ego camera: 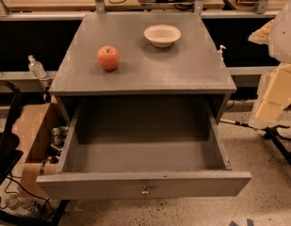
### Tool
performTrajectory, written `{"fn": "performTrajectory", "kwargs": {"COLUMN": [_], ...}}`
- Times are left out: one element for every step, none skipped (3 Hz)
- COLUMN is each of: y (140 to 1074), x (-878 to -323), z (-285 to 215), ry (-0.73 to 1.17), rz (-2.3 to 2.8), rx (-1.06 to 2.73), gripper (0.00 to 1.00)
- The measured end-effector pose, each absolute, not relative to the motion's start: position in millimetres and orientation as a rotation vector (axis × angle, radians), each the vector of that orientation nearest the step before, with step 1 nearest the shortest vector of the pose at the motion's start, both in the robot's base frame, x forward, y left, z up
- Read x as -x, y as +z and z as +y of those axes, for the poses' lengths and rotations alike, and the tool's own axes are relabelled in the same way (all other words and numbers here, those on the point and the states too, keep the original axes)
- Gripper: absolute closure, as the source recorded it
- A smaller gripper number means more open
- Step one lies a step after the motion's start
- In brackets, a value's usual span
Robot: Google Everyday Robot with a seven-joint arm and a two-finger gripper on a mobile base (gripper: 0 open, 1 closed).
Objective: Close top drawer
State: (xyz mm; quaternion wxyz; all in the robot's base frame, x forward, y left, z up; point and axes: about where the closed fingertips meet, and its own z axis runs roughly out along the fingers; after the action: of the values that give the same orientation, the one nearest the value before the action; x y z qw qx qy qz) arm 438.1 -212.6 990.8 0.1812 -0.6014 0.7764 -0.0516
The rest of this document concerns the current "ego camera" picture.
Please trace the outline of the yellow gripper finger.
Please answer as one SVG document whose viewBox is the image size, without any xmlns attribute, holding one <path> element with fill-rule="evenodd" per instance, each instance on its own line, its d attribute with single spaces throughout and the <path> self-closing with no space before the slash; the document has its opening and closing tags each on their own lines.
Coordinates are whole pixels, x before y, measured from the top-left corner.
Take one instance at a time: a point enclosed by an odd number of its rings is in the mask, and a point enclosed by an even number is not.
<svg viewBox="0 0 291 226">
<path fill-rule="evenodd" d="M 274 125 L 291 105 L 291 64 L 281 63 L 273 72 L 264 73 L 259 81 L 257 95 L 249 124 L 263 129 Z"/>
</svg>

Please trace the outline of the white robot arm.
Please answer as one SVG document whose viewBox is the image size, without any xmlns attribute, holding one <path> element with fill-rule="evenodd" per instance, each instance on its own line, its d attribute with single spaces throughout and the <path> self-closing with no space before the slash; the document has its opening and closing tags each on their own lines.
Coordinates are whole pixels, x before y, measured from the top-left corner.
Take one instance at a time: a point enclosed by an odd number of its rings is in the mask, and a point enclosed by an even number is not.
<svg viewBox="0 0 291 226">
<path fill-rule="evenodd" d="M 273 20 L 251 33 L 249 41 L 266 44 L 269 55 L 280 62 L 261 76 L 251 112 L 250 125 L 263 129 L 291 105 L 291 0 Z"/>
</svg>

